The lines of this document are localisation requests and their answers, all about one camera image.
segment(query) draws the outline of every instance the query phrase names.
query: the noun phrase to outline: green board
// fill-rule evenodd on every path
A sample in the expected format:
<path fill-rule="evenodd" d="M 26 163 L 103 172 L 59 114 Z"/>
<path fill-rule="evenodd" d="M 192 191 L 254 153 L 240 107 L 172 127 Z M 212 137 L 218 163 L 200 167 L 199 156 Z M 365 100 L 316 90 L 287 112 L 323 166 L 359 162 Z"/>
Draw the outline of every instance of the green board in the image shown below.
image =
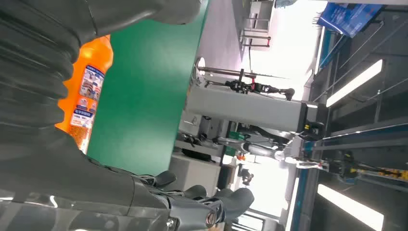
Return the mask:
<path fill-rule="evenodd" d="M 111 35 L 114 64 L 106 74 L 88 155 L 136 174 L 168 169 L 205 21 L 150 20 Z"/>

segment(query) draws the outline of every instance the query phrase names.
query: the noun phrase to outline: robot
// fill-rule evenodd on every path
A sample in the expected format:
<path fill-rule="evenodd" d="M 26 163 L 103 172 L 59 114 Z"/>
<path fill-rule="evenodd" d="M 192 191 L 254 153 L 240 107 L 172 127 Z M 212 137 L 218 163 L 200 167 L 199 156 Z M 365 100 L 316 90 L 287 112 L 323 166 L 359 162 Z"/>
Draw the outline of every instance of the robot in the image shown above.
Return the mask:
<path fill-rule="evenodd" d="M 242 214 L 247 189 L 166 192 L 88 158 L 54 124 L 81 45 L 143 19 L 186 24 L 200 0 L 3 0 L 0 3 L 0 229 L 199 230 Z"/>

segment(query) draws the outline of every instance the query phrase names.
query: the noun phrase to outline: ceiling light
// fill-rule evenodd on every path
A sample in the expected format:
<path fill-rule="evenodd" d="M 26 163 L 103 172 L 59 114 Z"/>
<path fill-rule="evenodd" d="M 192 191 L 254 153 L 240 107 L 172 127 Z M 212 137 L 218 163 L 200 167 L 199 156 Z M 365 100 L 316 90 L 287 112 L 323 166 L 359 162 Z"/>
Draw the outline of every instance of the ceiling light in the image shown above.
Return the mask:
<path fill-rule="evenodd" d="M 368 80 L 376 76 L 378 73 L 381 72 L 383 68 L 382 66 L 383 66 L 383 60 L 380 59 L 379 61 L 374 63 L 371 67 L 369 67 L 367 70 L 363 71 L 363 73 L 361 73 L 360 75 L 355 77 L 353 80 L 351 80 L 343 88 L 338 90 L 330 98 L 328 98 L 326 102 L 326 106 L 330 107 L 335 102 L 339 101 L 344 96 L 346 96 L 348 93 L 354 91 L 356 88 L 361 86 L 363 83 L 367 82 Z"/>
<path fill-rule="evenodd" d="M 381 231 L 383 229 L 383 214 L 322 184 L 319 184 L 318 194 L 374 230 Z"/>
<path fill-rule="evenodd" d="M 317 108 L 318 107 L 317 105 L 313 105 L 313 104 L 308 104 L 307 106 L 311 107 L 311 108 Z"/>

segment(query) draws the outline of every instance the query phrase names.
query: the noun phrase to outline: screw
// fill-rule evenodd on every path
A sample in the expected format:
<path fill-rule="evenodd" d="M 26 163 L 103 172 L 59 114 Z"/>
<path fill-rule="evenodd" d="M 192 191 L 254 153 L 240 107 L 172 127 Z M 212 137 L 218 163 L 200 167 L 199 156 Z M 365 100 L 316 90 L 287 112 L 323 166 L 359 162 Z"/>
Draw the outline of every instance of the screw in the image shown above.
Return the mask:
<path fill-rule="evenodd" d="M 216 214 L 213 211 L 209 212 L 205 219 L 206 226 L 210 228 L 216 223 L 216 221 L 217 221 Z"/>
<path fill-rule="evenodd" d="M 166 223 L 167 227 L 172 228 L 174 226 L 174 220 L 169 218 Z"/>

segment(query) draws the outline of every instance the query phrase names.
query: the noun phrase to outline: orange bottle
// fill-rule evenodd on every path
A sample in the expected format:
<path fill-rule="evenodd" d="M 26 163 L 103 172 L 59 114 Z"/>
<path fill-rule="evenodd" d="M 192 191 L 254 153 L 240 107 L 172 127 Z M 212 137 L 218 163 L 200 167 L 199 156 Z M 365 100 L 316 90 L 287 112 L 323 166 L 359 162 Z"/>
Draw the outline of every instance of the orange bottle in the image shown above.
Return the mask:
<path fill-rule="evenodd" d="M 105 74 L 112 66 L 113 57 L 109 35 L 84 44 L 74 64 L 72 78 L 64 82 L 68 97 L 58 102 L 64 111 L 64 121 L 55 126 L 70 134 L 84 154 L 87 153 Z"/>

